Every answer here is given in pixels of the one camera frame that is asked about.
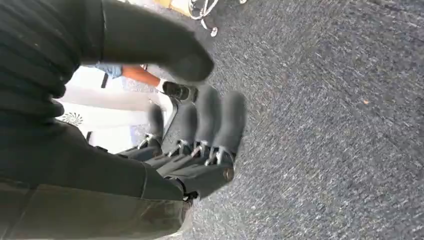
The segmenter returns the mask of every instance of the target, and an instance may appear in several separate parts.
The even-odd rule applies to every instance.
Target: sneaker
[[[163,93],[181,103],[195,102],[198,97],[198,89],[195,86],[187,86],[172,81],[163,83]]]

